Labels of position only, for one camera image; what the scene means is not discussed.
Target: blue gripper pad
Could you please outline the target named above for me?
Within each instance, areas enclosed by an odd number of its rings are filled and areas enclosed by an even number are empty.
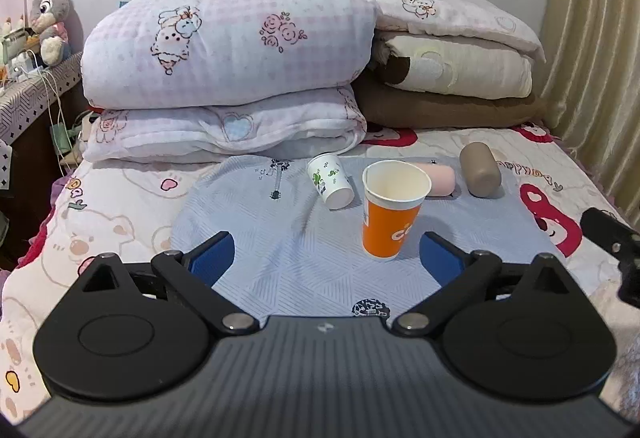
[[[435,232],[425,232],[420,238],[420,262],[440,286],[462,274],[469,260],[466,252]]]
[[[211,287],[233,264],[235,256],[234,238],[228,232],[219,232],[185,254],[182,263],[189,272]]]

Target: orange paper cup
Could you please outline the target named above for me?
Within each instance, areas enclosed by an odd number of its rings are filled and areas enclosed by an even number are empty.
[[[391,260],[400,252],[404,237],[431,190],[431,179],[410,163],[382,160],[363,171],[362,182],[362,246],[372,258]]]

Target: light blue cloth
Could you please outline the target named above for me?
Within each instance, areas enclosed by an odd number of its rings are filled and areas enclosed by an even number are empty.
[[[458,160],[438,158],[456,170],[456,191],[427,198],[398,258],[373,261],[362,250],[362,171],[376,160],[341,159],[355,199],[329,211],[306,174],[305,160],[282,165],[259,156],[229,158],[191,189],[173,226],[172,248],[186,252],[229,231],[236,258],[213,288],[261,321],[271,314],[367,313],[393,320],[439,288],[418,257],[427,230],[466,251],[495,252],[505,262],[528,263],[540,252],[562,258],[520,201],[509,172],[502,170],[499,197],[475,198]]]

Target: beige curtain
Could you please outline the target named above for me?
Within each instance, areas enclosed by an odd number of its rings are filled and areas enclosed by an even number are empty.
[[[640,228],[640,0],[548,0],[545,121]]]

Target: folded quilt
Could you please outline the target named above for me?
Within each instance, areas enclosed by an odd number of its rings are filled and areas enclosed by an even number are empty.
[[[371,0],[380,9],[380,30],[461,35],[496,41],[534,59],[545,53],[535,32],[517,17],[485,0]]]
[[[509,128],[542,118],[545,110],[544,101],[534,93],[524,98],[487,100],[406,92],[379,82],[369,70],[352,86],[367,122],[387,128]]]
[[[372,56],[378,78],[401,90],[488,99],[531,91],[530,59],[486,39],[379,30]]]
[[[366,66],[366,0],[133,0],[84,45],[90,104],[234,106],[351,82]]]
[[[342,153],[367,131],[350,86],[307,90],[244,106],[105,110],[84,158],[204,163],[229,155],[308,158]]]

